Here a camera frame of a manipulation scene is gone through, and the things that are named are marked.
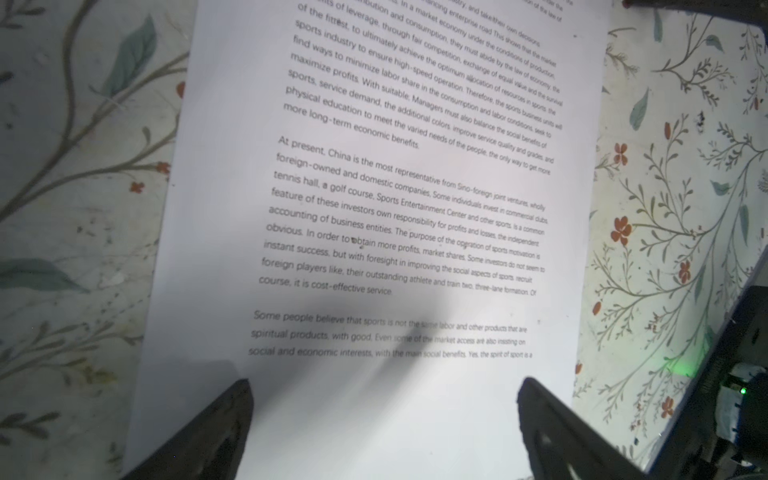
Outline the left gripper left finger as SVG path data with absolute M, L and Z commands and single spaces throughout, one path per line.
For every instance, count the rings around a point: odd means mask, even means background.
M 234 382 L 126 480 L 232 480 L 245 451 L 254 409 L 250 383 Z

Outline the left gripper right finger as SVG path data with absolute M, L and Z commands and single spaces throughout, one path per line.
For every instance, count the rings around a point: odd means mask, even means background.
M 532 377 L 518 392 L 520 429 L 536 479 L 647 479 Z

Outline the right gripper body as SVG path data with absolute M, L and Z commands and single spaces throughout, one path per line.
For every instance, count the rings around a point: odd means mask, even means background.
M 767 0 L 622 0 L 621 5 L 682 11 L 759 27 L 767 32 Z

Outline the printed paper sheet underneath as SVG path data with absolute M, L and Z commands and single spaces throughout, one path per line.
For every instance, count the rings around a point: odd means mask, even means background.
M 575 378 L 607 1 L 202 1 L 124 465 L 229 384 L 242 479 L 522 479 Z

